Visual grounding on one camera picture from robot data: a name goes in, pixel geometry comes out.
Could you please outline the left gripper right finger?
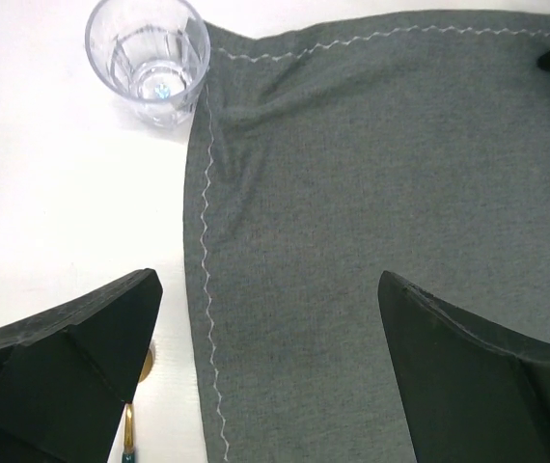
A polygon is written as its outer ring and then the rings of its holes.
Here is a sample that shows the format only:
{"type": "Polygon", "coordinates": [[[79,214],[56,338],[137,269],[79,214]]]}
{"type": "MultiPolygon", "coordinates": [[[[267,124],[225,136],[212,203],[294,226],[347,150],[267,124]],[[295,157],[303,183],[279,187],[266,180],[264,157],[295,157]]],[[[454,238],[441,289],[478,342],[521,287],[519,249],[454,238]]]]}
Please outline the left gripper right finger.
{"type": "Polygon", "coordinates": [[[378,305],[419,462],[550,462],[550,343],[385,271],[378,305]]]}

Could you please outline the clear drinking glass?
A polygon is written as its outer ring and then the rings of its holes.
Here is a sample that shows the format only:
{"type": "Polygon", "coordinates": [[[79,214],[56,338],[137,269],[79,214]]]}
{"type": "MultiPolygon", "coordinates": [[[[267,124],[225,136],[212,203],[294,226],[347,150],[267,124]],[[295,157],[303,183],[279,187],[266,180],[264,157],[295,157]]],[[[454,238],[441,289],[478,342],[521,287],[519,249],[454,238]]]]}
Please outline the clear drinking glass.
{"type": "Polygon", "coordinates": [[[99,1],[84,40],[96,76],[142,121],[172,129],[193,114],[211,44],[189,2],[99,1]]]}

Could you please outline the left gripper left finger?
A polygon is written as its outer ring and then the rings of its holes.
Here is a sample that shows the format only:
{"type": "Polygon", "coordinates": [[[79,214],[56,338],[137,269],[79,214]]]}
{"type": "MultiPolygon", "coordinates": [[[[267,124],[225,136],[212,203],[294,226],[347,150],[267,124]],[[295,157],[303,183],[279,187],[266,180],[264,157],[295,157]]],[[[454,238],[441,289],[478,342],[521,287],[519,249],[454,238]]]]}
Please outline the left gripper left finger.
{"type": "Polygon", "coordinates": [[[105,462],[162,299],[133,271],[0,327],[0,462],[105,462]]]}

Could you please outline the grey cloth placemat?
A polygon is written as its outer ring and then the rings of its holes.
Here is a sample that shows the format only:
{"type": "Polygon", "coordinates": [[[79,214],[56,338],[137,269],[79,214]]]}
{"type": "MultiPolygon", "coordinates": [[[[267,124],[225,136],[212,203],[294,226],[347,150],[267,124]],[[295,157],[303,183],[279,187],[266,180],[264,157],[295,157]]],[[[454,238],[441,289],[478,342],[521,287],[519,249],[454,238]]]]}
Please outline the grey cloth placemat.
{"type": "Polygon", "coordinates": [[[386,270],[550,342],[550,14],[210,26],[184,269],[211,462],[410,462],[386,270]]]}

